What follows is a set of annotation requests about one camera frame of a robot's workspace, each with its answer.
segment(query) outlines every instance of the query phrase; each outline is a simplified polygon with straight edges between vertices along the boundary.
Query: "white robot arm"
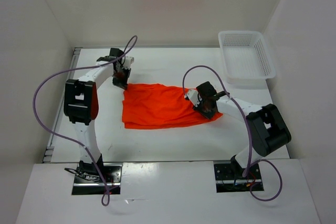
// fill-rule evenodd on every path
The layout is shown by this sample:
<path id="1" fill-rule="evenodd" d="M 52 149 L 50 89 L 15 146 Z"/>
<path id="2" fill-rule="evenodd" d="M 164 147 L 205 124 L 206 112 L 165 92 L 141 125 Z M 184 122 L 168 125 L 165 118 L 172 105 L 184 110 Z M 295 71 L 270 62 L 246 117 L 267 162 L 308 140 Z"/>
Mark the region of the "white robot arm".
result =
<path id="1" fill-rule="evenodd" d="M 111 48 L 108 56 L 97 60 L 97 65 L 111 62 L 122 54 L 123 51 L 120 49 Z M 103 167 L 103 161 L 97 146 L 94 127 L 94 120 L 99 110 L 97 90 L 109 77 L 113 77 L 115 86 L 127 89 L 127 80 L 133 62 L 133 57 L 126 56 L 113 64 L 92 69 L 77 80 L 69 79 L 65 85 L 64 113 L 74 124 L 78 141 L 86 146 L 99 167 Z M 91 176 L 97 175 L 91 158 L 82 147 L 80 147 L 78 172 Z"/>
<path id="2" fill-rule="evenodd" d="M 208 119 L 212 118 L 216 112 L 220 112 L 244 121 L 232 98 L 226 96 L 224 91 L 217 93 L 208 81 L 199 85 L 196 90 L 189 90 L 186 99 L 192 102 L 195 111 Z M 290 142 L 291 135 L 275 105 L 260 106 L 234 99 L 242 108 L 251 131 L 253 141 L 251 163 L 266 157 Z M 247 167 L 248 152 L 249 146 L 231 158 L 235 173 L 241 175 Z"/>

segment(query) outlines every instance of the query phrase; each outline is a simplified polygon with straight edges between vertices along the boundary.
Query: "white plastic basket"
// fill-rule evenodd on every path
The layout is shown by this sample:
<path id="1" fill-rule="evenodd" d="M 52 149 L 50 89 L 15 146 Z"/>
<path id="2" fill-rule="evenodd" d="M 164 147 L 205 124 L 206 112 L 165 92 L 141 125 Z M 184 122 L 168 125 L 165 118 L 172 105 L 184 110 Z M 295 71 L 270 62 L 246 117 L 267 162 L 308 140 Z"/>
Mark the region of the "white plastic basket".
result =
<path id="1" fill-rule="evenodd" d="M 258 31 L 221 31 L 219 44 L 228 82 L 275 77 L 264 37 Z"/>

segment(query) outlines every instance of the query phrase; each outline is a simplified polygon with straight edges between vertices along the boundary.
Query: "orange fabric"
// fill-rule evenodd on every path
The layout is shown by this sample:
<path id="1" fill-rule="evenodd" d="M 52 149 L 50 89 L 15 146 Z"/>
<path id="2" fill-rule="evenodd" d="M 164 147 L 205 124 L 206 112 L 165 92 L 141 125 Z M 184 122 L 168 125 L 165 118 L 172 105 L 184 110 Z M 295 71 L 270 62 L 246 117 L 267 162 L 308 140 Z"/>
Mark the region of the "orange fabric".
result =
<path id="1" fill-rule="evenodd" d="M 187 127 L 211 122 L 223 115 L 217 113 L 208 120 L 184 99 L 182 88 L 162 84 L 128 84 L 122 103 L 122 122 L 126 129 Z"/>

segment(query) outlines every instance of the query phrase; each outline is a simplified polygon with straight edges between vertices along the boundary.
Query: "white tabletop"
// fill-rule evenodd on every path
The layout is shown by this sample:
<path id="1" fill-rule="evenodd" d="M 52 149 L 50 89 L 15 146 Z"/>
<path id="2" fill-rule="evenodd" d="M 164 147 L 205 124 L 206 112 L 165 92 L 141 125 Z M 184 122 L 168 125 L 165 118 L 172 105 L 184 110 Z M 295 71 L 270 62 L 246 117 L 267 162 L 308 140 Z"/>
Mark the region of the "white tabletop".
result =
<path id="1" fill-rule="evenodd" d="M 77 67 L 95 65 L 96 60 L 106 56 L 109 49 L 82 49 Z M 221 77 L 223 59 L 219 48 L 135 48 L 129 56 L 134 57 L 129 83 L 161 83 L 166 86 L 182 86 L 184 73 L 195 65 L 208 65 Z M 86 70 L 75 71 L 74 79 Z M 195 69 L 186 78 L 186 87 L 210 81 L 220 91 L 215 75 L 207 69 Z M 267 105 L 272 103 L 265 81 L 254 86 L 235 87 L 227 90 L 242 100 Z M 98 90 L 99 114 L 96 119 L 98 146 L 105 162 L 158 162 L 158 161 L 206 161 L 230 159 L 247 144 L 244 123 L 224 115 L 203 125 L 163 129 L 130 130 L 121 121 L 123 90 L 112 85 L 109 78 Z M 76 138 L 69 119 L 60 111 L 56 130 Z M 54 153 L 51 162 L 78 162 L 79 146 L 59 137 L 52 138 Z M 289 158 L 284 146 L 268 158 Z"/>
<path id="2" fill-rule="evenodd" d="M 300 162 L 275 159 L 283 189 L 271 202 L 255 200 L 249 192 L 216 193 L 213 162 L 124 163 L 121 194 L 103 207 L 101 195 L 72 196 L 73 175 L 64 167 L 75 164 L 34 165 L 17 224 L 35 223 L 248 223 L 319 224 Z M 260 163 L 269 198 L 279 178 Z"/>

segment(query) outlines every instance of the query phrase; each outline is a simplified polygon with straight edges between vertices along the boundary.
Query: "white wall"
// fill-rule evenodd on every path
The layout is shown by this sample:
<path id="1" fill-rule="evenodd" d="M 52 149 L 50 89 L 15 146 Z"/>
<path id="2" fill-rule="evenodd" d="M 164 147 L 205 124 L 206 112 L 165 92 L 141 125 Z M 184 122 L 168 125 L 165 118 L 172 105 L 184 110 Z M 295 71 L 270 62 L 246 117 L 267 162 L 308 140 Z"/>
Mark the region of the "white wall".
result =
<path id="1" fill-rule="evenodd" d="M 47 0 L 73 46 L 215 45 L 221 30 L 266 27 L 278 0 Z"/>
<path id="2" fill-rule="evenodd" d="M 292 134 L 322 223 L 336 221 L 336 0 L 281 0 L 265 37 L 277 77 L 271 96 Z"/>
<path id="3" fill-rule="evenodd" d="M 52 72 L 68 68 L 71 48 L 45 0 L 0 0 L 0 218 L 15 223 L 34 163 L 49 135 L 37 124 L 32 98 Z M 39 96 L 41 118 L 52 125 L 64 76 Z"/>

